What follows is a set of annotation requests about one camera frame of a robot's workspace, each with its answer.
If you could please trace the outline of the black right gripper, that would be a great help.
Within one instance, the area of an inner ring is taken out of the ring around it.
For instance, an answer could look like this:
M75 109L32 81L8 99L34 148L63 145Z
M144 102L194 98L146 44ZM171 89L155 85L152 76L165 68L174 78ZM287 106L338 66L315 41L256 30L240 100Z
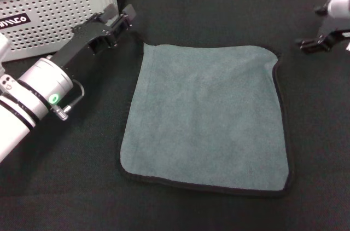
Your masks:
M343 37L349 37L349 19L327 17L323 20L316 38L298 38L294 42L304 53L330 51L333 44L326 41L326 36L332 32L340 32Z

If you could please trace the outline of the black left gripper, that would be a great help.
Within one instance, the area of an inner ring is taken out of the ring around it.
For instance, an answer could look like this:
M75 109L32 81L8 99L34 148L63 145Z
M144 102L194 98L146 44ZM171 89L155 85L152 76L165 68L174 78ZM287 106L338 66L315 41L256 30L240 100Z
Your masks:
M136 11L128 4L118 18L107 25L106 22L116 15L117 8L111 3L103 12L94 13L84 23L73 27L72 39L52 56L51 62L72 79L87 75L101 53L118 45L121 35L132 26Z

